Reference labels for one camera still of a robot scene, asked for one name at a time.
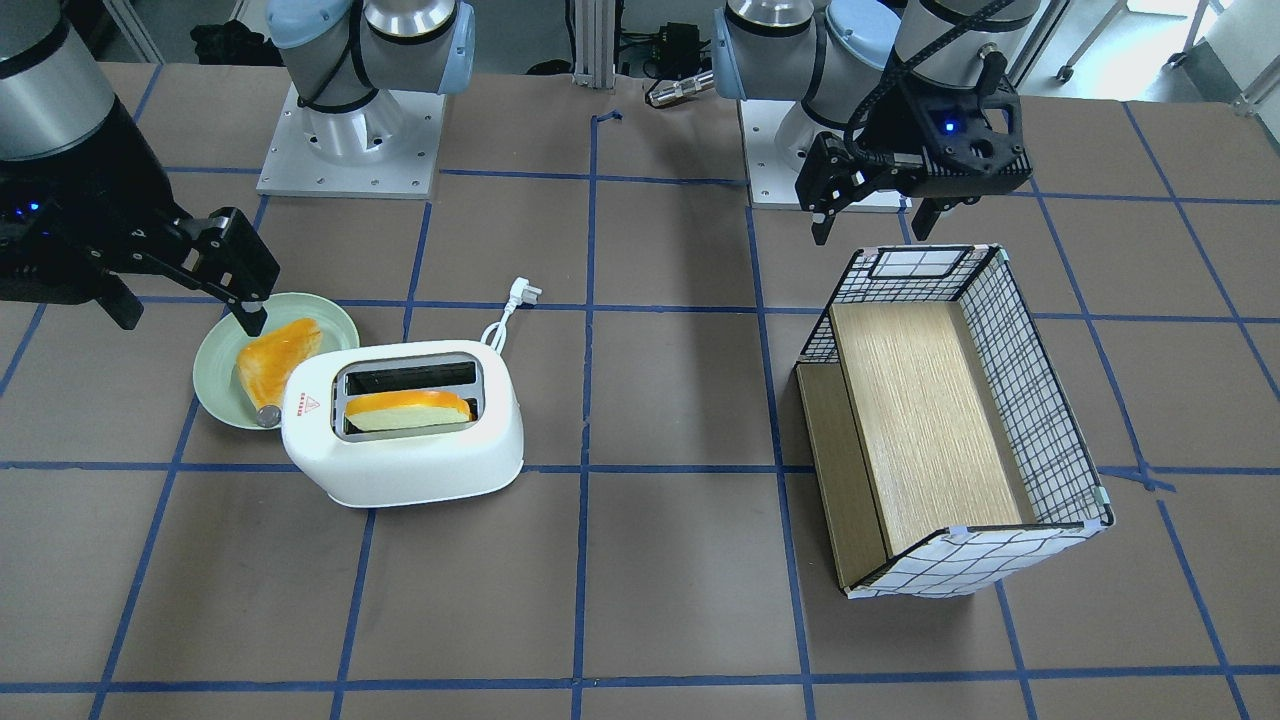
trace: white power cord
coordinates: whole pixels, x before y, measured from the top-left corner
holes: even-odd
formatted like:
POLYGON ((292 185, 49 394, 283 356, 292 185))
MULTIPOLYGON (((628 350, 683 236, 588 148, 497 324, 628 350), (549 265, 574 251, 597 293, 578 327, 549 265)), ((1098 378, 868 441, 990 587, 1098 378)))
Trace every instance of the white power cord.
POLYGON ((529 284, 529 278, 516 278, 516 282, 511 283, 507 306, 502 309, 502 319, 484 329, 480 342, 502 355, 502 348, 507 345, 507 319, 522 304, 538 305, 538 296, 541 293, 540 288, 529 284))

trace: toaster slot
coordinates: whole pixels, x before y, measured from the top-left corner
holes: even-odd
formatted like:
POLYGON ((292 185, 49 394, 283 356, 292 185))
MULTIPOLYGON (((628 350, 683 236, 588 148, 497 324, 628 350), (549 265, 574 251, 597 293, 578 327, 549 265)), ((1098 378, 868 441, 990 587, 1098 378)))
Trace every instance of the toaster slot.
POLYGON ((428 425, 394 430, 364 432, 347 420, 347 402, 362 395, 402 389, 440 389, 467 402, 471 416, 484 415, 484 373, 480 360, 465 352, 366 360, 343 368, 334 378, 333 430, 348 442, 367 442, 399 437, 452 433, 471 427, 470 423, 428 425))

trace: green plate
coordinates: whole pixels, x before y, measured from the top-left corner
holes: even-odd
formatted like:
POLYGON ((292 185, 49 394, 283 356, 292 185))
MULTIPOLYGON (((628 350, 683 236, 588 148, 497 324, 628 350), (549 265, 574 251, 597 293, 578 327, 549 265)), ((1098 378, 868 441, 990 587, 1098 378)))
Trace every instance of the green plate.
MULTIPOLYGON (((262 328, 262 334, 293 320, 312 318, 324 333, 320 352, 360 347, 356 324, 342 307, 324 297, 305 292, 282 292, 273 295, 262 305, 266 307, 266 327, 262 328)), ((252 340, 244 334, 236 318, 230 315, 223 318, 200 343, 191 380, 196 386, 200 404, 214 418, 246 430, 275 429, 259 427, 253 404, 250 402, 236 375, 236 356, 252 340)))

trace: rectangular box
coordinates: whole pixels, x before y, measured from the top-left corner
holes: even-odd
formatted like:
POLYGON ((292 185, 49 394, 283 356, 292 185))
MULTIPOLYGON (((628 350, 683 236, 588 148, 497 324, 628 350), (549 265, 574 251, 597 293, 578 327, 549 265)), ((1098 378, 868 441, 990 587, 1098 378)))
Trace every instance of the rectangular box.
POLYGON ((796 375, 850 598, 969 594, 1114 523, 998 246, 858 251, 796 375))

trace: bread slice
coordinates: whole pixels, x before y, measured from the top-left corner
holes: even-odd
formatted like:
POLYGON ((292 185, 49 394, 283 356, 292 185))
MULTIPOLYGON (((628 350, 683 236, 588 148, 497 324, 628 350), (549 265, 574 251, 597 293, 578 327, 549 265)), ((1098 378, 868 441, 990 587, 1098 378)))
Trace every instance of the bread slice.
POLYGON ((324 332, 311 318, 300 318, 244 346, 236 356, 241 387, 255 410, 284 401, 284 383, 293 369, 320 351, 324 332))
POLYGON ((468 423, 471 406, 444 389, 397 389, 361 395, 347 401, 347 420, 362 432, 399 430, 468 423))

